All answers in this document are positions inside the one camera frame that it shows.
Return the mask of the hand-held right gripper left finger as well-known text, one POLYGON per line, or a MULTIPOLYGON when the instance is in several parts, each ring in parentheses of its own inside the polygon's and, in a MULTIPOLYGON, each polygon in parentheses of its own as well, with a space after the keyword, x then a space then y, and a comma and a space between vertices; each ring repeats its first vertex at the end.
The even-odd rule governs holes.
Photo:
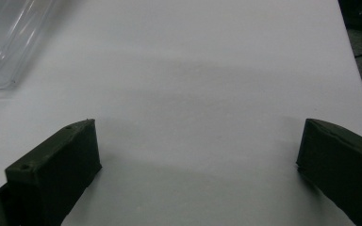
POLYGON ((60 226, 102 168, 95 120, 67 125, 5 169, 21 226, 60 226))

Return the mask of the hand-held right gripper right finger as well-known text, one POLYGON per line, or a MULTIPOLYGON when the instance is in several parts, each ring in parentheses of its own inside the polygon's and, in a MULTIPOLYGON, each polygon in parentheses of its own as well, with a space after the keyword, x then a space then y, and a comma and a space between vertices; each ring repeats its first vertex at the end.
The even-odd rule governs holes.
POLYGON ((362 226, 362 137, 327 121, 308 119, 297 157, 300 174, 356 225, 362 226))

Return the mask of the clear plastic container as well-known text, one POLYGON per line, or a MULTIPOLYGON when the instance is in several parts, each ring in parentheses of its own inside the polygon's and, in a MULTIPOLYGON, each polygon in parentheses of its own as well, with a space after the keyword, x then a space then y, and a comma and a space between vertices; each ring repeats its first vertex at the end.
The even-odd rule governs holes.
POLYGON ((13 86, 57 0, 0 0, 0 89, 13 86))

